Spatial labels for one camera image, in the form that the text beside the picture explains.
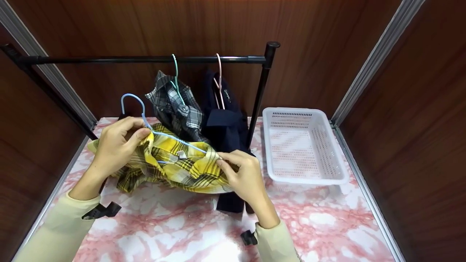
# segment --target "hand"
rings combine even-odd
[[[103,129],[94,161],[69,192],[76,200],[90,200],[99,195],[105,179],[122,168],[137,145],[150,134],[142,118],[127,117]]]
[[[275,207],[268,197],[262,172],[257,158],[242,151],[235,150],[231,153],[221,153],[224,160],[217,160],[217,164],[223,170],[228,183],[236,194],[251,205],[263,228],[274,228],[280,224]],[[225,161],[237,165],[240,169],[235,172]]]
[[[142,118],[127,117],[103,129],[89,169],[108,177],[131,159],[139,143],[150,134]]]
[[[263,195],[266,195],[264,180],[262,179],[262,172],[257,158],[240,150],[231,153],[219,152],[219,155],[224,160],[240,168],[236,173],[227,162],[217,160],[217,164],[225,173],[228,183],[239,197],[252,205]]]

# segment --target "basket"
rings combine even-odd
[[[317,109],[269,107],[262,112],[269,177],[305,185],[349,181],[327,116]]]

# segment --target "navy blue garment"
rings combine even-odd
[[[207,71],[204,82],[205,101],[201,109],[205,115],[202,125],[202,135],[210,140],[210,145],[218,152],[241,150],[254,156],[247,145],[247,116],[243,115],[228,84],[222,78],[222,96],[225,109],[218,109],[215,95],[221,107],[219,89],[213,79],[219,79],[218,73]],[[217,210],[232,213],[242,213],[244,200],[235,192],[219,196]]]

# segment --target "black metal rod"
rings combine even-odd
[[[86,125],[83,119],[73,110],[73,108],[66,102],[62,97],[55,92],[53,88],[36,72],[30,65],[23,65],[18,62],[18,58],[21,54],[11,44],[1,46],[0,49],[10,58],[13,63],[18,66],[26,75],[44,91],[44,93],[52,99],[53,102],[61,109],[65,114],[79,126],[79,128],[92,140],[97,139],[97,136],[92,130]]]
[[[177,57],[179,63],[217,63],[216,56]],[[261,55],[221,56],[222,63],[265,64]],[[77,64],[77,63],[173,63],[172,56],[96,56],[96,57],[48,57],[23,56],[19,62],[24,65]]]
[[[274,61],[275,50],[280,47],[279,42],[267,42],[265,47],[264,57],[266,62],[262,65],[262,72],[260,73],[259,86],[257,88],[256,99],[254,101],[253,114],[251,116],[251,123],[249,124],[249,130],[247,131],[247,145],[250,147],[254,136],[254,129],[257,123],[257,117],[259,116],[260,104],[262,97],[264,96],[265,86],[267,84],[268,74],[272,63]]]

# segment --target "wooden wall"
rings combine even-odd
[[[10,261],[84,135],[1,51],[0,68],[0,261]]]
[[[8,0],[53,56],[262,55],[282,47],[263,107],[310,107],[333,115],[400,0]],[[152,90],[160,64],[66,65],[66,78],[97,118],[117,116],[119,98]],[[195,95],[203,66],[180,66]],[[260,65],[224,65],[249,114]],[[136,103],[129,107],[138,114]]]
[[[412,261],[464,261],[464,10],[426,1],[342,124]]]

